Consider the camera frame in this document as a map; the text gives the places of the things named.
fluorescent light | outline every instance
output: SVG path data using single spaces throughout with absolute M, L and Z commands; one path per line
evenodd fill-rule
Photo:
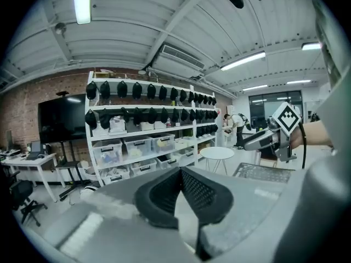
M 300 84 L 300 83 L 309 83 L 311 82 L 311 80 L 300 80 L 300 81 L 291 81 L 291 82 L 287 82 L 287 84 Z
M 318 50 L 322 46 L 320 43 L 308 43 L 308 44 L 303 44 L 302 45 L 302 50 Z
M 246 89 L 242 89 L 243 91 L 245 90 L 254 90 L 254 89 L 260 89 L 260 88 L 266 88 L 268 87 L 268 85 L 258 85 L 257 87 L 252 87 L 252 88 L 246 88 Z
M 267 99 L 252 100 L 252 102 L 262 102 L 262 101 L 267 101 Z
M 82 102 L 80 99 L 75 99 L 75 98 L 67 98 L 67 100 L 70 102 Z
M 78 24 L 88 24 L 91 21 L 90 0 L 75 0 L 75 11 Z
M 250 56 L 248 56 L 246 58 L 234 61 L 234 62 L 232 62 L 230 64 L 224 65 L 220 69 L 222 71 L 226 71 L 226 70 L 231 69 L 231 68 L 233 68 L 235 66 L 239 66 L 241 64 L 245 64 L 247 62 L 250 62 L 250 61 L 253 61 L 253 60 L 256 60 L 256 59 L 261 59 L 261 58 L 264 58 L 264 57 L 265 57 L 265 52 L 260 52 L 260 53 L 254 54 L 254 55 L 250 55 Z

window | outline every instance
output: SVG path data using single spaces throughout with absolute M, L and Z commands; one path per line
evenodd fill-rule
M 266 128 L 267 119 L 285 100 L 290 99 L 297 113 L 303 114 L 301 92 L 283 92 L 249 96 L 251 125 L 254 128 Z

human hand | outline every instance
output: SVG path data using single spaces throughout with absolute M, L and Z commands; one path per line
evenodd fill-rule
M 297 126 L 290 136 L 291 149 L 295 149 L 303 144 L 303 138 L 300 128 Z

black cable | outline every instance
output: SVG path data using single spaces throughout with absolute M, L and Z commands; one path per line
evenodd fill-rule
M 305 161 L 306 161 L 306 146 L 307 146 L 307 140 L 306 140 L 306 133 L 305 130 L 303 128 L 302 123 L 300 122 L 298 124 L 298 126 L 300 127 L 301 133 L 302 133 L 302 140 L 303 140 L 303 160 L 302 160 L 302 169 L 305 168 Z

ceiling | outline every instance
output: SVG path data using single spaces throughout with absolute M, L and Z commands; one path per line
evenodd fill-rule
M 0 91 L 58 71 L 84 67 L 140 69 L 156 55 L 155 71 L 200 75 L 231 93 L 287 81 L 326 79 L 316 41 L 312 0 L 91 0 L 92 22 L 78 25 L 73 0 L 39 0 L 12 39 L 0 70 Z M 55 25 L 66 24 L 58 35 Z M 159 54 L 169 44 L 203 68 Z M 221 71 L 219 67 L 264 50 L 264 59 Z

